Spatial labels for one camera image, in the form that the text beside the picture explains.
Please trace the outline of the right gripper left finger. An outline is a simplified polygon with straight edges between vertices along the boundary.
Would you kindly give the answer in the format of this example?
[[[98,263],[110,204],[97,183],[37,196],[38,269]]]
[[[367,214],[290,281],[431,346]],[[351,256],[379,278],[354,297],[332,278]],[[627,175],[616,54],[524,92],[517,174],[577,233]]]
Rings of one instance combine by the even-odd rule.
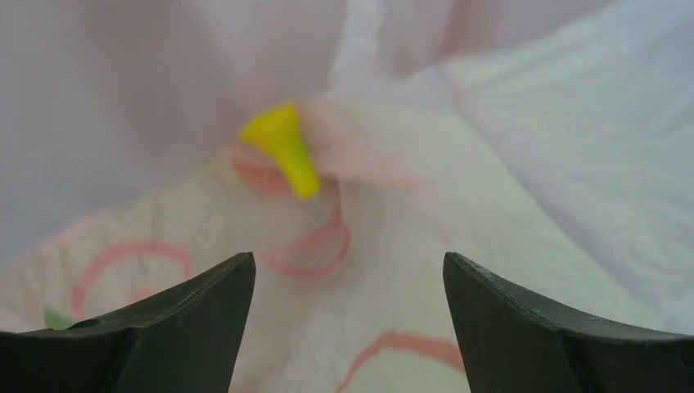
[[[225,392],[255,284],[240,253],[175,287],[63,330],[1,335],[4,392]]]

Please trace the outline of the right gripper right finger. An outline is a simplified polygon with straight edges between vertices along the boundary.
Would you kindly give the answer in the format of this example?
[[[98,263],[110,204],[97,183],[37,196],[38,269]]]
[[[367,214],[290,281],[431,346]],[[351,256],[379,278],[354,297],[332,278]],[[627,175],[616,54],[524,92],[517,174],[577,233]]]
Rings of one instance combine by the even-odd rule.
[[[454,252],[444,257],[443,280],[474,392],[693,389],[690,336],[585,313],[501,278]]]

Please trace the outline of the pink plastic bag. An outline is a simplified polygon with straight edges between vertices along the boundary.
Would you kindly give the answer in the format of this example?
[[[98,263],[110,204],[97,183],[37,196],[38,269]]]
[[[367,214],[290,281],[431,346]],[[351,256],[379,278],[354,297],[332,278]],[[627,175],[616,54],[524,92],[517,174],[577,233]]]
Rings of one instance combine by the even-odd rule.
[[[246,252],[225,392],[474,392],[449,252],[693,339],[692,2],[2,2],[1,335]]]

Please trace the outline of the yellow fake banana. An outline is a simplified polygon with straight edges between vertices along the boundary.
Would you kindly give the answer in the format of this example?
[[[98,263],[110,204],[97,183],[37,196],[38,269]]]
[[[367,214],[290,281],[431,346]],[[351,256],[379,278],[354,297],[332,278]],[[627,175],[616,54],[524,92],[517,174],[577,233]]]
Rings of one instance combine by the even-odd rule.
[[[300,200],[319,195],[322,180],[304,140],[296,103],[284,102],[257,114],[239,138],[274,161]]]

